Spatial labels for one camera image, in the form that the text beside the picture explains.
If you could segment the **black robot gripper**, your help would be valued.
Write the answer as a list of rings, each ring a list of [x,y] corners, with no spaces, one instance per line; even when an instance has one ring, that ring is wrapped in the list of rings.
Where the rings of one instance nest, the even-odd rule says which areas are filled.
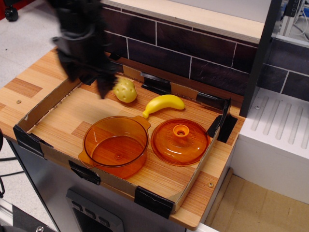
[[[89,29],[84,34],[62,31],[52,41],[67,78],[71,82],[97,80],[98,92],[104,99],[117,83],[115,65],[105,53],[110,45],[107,33],[98,29]]]

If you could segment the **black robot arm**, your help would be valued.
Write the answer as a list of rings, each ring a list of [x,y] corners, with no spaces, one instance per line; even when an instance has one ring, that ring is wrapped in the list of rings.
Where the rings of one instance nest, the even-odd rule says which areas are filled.
[[[106,23],[99,0],[50,0],[60,24],[61,35],[54,37],[62,68],[70,81],[86,85],[97,82],[101,98],[116,83],[116,67],[105,53],[109,46]]]

